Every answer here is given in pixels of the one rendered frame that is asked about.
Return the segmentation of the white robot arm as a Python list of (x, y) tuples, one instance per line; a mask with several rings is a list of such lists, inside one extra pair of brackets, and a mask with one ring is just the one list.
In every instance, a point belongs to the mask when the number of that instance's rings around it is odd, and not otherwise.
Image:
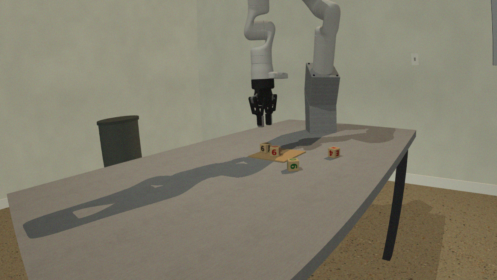
[[(333, 72), (336, 34), (339, 29), (340, 7), (330, 0), (302, 0), (314, 16), (323, 20), (315, 28), (313, 70), (318, 74)], [(248, 15), (244, 35), (248, 40), (265, 40), (265, 44), (251, 49), (251, 80), (288, 79), (286, 72), (273, 72), (271, 48), (275, 26), (271, 21), (254, 21), (269, 12), (269, 0), (248, 0)], [(268, 74), (269, 73), (269, 74)]]

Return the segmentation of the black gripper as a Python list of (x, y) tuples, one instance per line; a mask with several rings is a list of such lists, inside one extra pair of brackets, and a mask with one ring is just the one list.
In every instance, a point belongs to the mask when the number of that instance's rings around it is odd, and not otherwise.
[(257, 115), (257, 126), (264, 127), (264, 110), (266, 112), (266, 125), (272, 125), (272, 113), (276, 110), (277, 102), (277, 94), (271, 92), (271, 89), (274, 88), (274, 79), (253, 79), (251, 87), (254, 89), (254, 96), (248, 99), (252, 114)]

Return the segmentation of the tan wooden letter block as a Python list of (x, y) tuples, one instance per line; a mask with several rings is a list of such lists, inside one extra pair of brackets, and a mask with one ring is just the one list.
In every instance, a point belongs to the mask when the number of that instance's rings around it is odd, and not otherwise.
[(260, 143), (260, 152), (268, 153), (270, 147), (271, 147), (271, 143), (267, 143), (267, 142)]
[(328, 148), (328, 157), (331, 157), (333, 159), (340, 157), (340, 148), (338, 147)]
[(299, 170), (299, 160), (297, 158), (287, 159), (287, 169), (289, 172)]
[(269, 148), (270, 157), (279, 157), (281, 155), (280, 146), (271, 146)]

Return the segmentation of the tan flat mat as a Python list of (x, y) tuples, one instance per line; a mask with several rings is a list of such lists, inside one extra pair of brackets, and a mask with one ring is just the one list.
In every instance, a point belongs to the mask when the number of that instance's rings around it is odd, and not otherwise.
[(281, 148), (281, 155), (279, 157), (270, 157), (270, 153), (257, 152), (255, 154), (249, 155), (250, 158), (263, 159), (273, 162), (285, 163), (287, 159), (296, 158), (299, 155), (306, 153), (306, 151), (299, 151), (293, 149), (283, 149)]

